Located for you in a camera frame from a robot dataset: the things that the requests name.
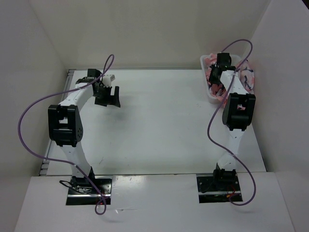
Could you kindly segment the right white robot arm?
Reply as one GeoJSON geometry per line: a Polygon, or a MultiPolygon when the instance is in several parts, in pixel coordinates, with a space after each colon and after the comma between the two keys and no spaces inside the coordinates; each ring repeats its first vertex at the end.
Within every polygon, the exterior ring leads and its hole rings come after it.
{"type": "Polygon", "coordinates": [[[256,97],[250,94],[240,81],[239,73],[232,65],[229,53],[218,53],[211,66],[209,80],[212,84],[223,84],[228,93],[222,113],[222,122],[228,128],[228,149],[218,160],[213,171],[212,186],[218,190],[229,190],[236,182],[236,159],[244,131],[252,122],[256,97]]]}

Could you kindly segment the pink shark print shorts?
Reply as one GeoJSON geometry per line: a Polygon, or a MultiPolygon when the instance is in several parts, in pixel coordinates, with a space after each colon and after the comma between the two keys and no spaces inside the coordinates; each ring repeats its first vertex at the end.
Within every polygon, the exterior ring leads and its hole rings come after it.
{"type": "MultiPolygon", "coordinates": [[[[213,58],[207,58],[205,59],[206,65],[207,65],[207,72],[206,76],[209,82],[209,76],[211,73],[211,65],[215,64],[217,61],[217,55],[211,53],[214,57],[213,58]]],[[[248,91],[250,94],[254,94],[253,87],[254,87],[254,71],[250,67],[249,62],[245,61],[242,66],[240,67],[240,70],[238,71],[238,78],[241,81],[243,87],[248,91]]],[[[221,102],[223,99],[223,96],[226,92],[225,87],[220,85],[211,85],[211,92],[213,96],[217,97],[217,99],[221,102]]]]}

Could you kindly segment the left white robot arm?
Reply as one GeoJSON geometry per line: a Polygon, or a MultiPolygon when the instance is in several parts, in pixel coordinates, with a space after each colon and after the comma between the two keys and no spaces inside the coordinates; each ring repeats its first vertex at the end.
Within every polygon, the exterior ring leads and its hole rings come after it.
{"type": "Polygon", "coordinates": [[[102,75],[99,70],[88,69],[87,76],[76,81],[76,91],[71,92],[58,105],[50,105],[48,108],[49,137],[61,148],[69,162],[82,169],[79,171],[72,167],[71,184],[75,188],[80,187],[85,193],[93,192],[97,184],[81,144],[84,129],[80,111],[92,97],[95,98],[95,105],[121,107],[118,86],[112,94],[114,80],[113,74],[102,75]]]}

